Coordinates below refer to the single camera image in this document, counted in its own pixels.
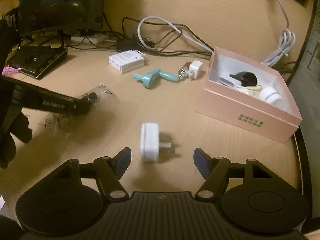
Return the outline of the white round plug adapter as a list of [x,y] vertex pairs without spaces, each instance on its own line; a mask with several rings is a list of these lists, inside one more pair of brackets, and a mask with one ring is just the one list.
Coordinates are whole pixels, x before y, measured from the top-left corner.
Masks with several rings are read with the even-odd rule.
[[170,142],[160,142],[159,125],[154,122],[145,122],[140,131],[140,156],[145,162],[158,162],[160,149],[170,149]]

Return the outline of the teal plastic crank handle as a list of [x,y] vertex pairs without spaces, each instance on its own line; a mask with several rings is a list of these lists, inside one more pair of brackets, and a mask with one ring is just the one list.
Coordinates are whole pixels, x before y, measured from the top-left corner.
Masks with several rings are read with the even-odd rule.
[[161,71],[158,68],[154,69],[151,72],[147,72],[145,75],[132,74],[132,77],[139,80],[147,89],[152,88],[153,84],[158,79],[164,79],[174,83],[178,83],[180,81],[180,78],[177,75]]

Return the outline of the red silver car charger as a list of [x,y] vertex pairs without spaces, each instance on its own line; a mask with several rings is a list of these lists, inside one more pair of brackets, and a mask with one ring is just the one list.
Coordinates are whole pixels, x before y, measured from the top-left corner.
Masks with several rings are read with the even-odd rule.
[[178,77],[180,80],[183,80],[184,78],[188,77],[190,65],[191,65],[191,62],[186,62],[183,65],[183,67],[178,71]]

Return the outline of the white square charger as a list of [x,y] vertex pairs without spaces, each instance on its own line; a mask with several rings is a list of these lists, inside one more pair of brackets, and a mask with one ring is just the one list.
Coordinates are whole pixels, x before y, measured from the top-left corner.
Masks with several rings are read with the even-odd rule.
[[193,80],[197,80],[199,78],[199,75],[202,72],[202,66],[203,66],[202,61],[198,61],[198,60],[192,61],[191,64],[189,65],[188,77]]

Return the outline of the clear bag with black part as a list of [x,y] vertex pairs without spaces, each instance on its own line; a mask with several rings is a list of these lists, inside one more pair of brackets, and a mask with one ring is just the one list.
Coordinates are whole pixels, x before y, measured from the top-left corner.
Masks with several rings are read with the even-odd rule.
[[79,99],[82,98],[86,98],[96,108],[120,103],[116,94],[103,83],[99,83],[91,90],[79,96]]

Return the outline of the white ethernet adapter with cable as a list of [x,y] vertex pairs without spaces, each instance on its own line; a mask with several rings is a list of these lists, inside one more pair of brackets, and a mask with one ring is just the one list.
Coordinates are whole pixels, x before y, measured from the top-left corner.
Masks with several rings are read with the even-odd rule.
[[227,75],[227,74],[220,74],[219,81],[221,84],[231,88],[231,89],[239,89],[242,87],[241,81]]

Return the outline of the black keyboard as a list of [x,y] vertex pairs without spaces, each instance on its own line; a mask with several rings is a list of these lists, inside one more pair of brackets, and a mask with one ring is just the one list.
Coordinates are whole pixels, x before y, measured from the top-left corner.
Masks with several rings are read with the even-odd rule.
[[66,48],[24,46],[16,50],[7,60],[7,64],[25,75],[40,80],[58,66],[67,54]]

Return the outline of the pink cardboard box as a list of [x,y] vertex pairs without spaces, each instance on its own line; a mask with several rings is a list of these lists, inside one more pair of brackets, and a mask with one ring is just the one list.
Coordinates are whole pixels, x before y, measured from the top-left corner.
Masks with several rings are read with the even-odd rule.
[[[273,87],[283,101],[273,106],[220,83],[220,74],[252,72],[258,85]],[[286,142],[298,129],[302,116],[284,79],[274,69],[249,57],[216,48],[196,98],[198,113],[241,127],[278,142]]]

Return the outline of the white power strip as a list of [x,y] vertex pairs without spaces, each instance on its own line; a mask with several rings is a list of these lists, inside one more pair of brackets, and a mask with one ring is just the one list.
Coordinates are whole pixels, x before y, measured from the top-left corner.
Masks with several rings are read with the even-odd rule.
[[96,35],[92,35],[92,36],[88,36],[88,37],[84,37],[84,36],[72,36],[71,37],[71,41],[72,42],[84,42],[84,43],[89,43],[89,41],[98,44],[103,42],[106,39],[106,36],[103,34],[96,34]]

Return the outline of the dark computer monitor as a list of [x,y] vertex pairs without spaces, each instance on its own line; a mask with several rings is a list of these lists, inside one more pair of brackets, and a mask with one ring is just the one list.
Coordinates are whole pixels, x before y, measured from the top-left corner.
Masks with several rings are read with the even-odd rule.
[[69,29],[100,30],[104,0],[19,0],[21,37]]

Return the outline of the white round case in box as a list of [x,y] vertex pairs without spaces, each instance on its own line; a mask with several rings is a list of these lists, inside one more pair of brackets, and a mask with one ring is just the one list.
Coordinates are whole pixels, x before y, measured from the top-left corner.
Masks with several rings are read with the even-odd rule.
[[258,95],[258,99],[273,106],[279,105],[283,101],[278,91],[270,86],[262,89],[262,91]]

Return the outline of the black round object in box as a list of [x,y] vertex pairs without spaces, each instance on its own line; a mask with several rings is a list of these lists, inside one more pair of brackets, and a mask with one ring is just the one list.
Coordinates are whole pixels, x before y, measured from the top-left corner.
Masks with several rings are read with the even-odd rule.
[[243,87],[252,87],[258,84],[257,77],[252,72],[239,72],[238,74],[229,74],[229,76],[240,81]]

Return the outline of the small white product box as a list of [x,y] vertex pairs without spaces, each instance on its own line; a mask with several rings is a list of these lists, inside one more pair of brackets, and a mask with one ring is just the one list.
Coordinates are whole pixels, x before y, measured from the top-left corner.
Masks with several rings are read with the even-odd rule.
[[120,74],[128,73],[132,70],[145,66],[145,54],[138,50],[127,50],[108,57],[109,65]]

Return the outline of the computer tower case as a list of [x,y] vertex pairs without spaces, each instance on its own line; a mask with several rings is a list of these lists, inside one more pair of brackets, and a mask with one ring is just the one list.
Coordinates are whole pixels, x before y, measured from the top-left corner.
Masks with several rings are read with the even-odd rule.
[[302,115],[295,133],[302,190],[319,214],[319,0],[314,0],[308,32],[289,89]]

